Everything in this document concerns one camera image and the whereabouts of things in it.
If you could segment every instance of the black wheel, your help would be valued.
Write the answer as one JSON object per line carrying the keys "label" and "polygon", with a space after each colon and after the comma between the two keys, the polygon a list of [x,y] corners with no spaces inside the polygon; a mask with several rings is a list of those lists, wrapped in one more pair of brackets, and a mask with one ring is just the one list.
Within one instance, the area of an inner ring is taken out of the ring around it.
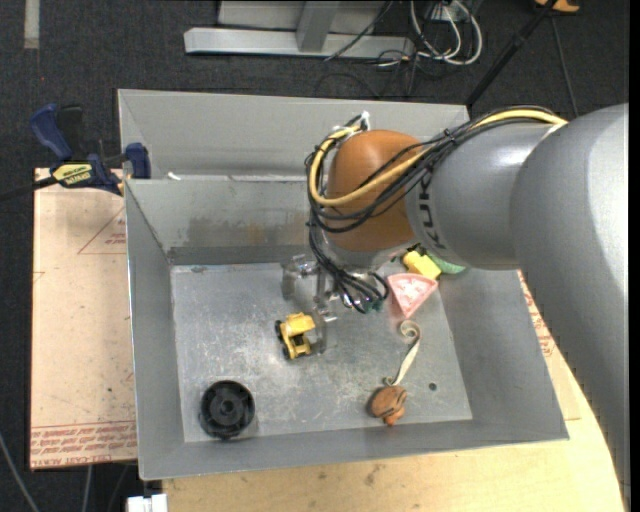
{"label": "black wheel", "polygon": [[247,388],[234,381],[213,384],[200,401],[200,425],[212,437],[230,439],[253,421],[255,402]]}

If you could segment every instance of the green object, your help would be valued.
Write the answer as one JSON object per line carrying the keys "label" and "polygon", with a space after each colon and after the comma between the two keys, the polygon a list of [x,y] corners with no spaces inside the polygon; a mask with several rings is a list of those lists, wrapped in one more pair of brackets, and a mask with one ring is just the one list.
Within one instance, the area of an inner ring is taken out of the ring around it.
{"label": "green object", "polygon": [[427,252],[427,255],[433,260],[436,265],[438,265],[443,274],[459,274],[463,270],[466,270],[466,267],[463,267],[462,265],[456,265],[455,263],[449,263],[448,261],[439,258],[432,252]]}

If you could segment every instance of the small hole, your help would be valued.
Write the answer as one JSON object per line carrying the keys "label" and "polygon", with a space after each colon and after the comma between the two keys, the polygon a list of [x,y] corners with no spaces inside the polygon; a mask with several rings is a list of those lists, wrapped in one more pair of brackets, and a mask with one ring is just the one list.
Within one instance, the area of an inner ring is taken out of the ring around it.
{"label": "small hole", "polygon": [[229,414],[233,411],[233,402],[231,400],[225,400],[220,404],[220,413]]}

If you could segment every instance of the cardboard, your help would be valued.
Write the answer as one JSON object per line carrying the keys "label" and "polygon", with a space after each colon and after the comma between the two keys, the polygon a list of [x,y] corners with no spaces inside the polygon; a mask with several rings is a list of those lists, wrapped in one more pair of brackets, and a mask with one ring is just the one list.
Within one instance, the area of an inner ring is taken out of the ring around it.
{"label": "cardboard", "polygon": [[565,421],[578,420],[581,417],[581,413],[576,400],[574,386],[571,385],[573,376],[569,373],[564,358],[533,300],[533,296],[527,287],[522,272],[518,272],[518,274],[520,275],[522,291],[529,306],[531,320],[536,330],[538,340],[540,341],[542,354],[544,355],[549,374],[551,375],[553,388],[560,402],[562,416]]}
{"label": "cardboard", "polygon": [[34,194],[31,469],[137,456],[124,201]]}

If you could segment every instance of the pink triangle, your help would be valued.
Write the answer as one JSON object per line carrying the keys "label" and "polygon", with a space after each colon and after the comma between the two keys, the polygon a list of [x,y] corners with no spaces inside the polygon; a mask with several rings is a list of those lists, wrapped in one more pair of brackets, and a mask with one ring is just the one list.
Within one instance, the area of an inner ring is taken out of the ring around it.
{"label": "pink triangle", "polygon": [[420,274],[394,274],[387,277],[387,281],[405,318],[411,318],[438,288],[438,281]]}

